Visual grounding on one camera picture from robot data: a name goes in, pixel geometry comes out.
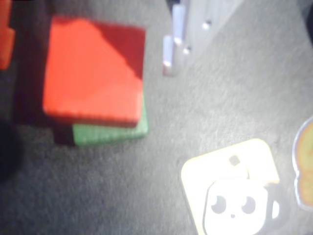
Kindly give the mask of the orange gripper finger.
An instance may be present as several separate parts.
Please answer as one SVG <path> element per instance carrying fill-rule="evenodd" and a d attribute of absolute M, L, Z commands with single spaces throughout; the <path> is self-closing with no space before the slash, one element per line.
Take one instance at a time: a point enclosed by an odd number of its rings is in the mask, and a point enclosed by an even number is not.
<path fill-rule="evenodd" d="M 9 67 L 15 42 L 15 30 L 9 26 L 12 10 L 11 0 L 0 1 L 0 70 Z"/>

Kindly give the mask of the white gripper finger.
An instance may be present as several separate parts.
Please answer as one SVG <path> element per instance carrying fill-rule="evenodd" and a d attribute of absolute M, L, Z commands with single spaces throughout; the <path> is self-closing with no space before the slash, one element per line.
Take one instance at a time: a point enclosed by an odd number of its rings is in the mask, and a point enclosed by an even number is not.
<path fill-rule="evenodd" d="M 175 76 L 200 56 L 242 0 L 168 0 L 172 29 L 163 37 L 163 75 Z"/>

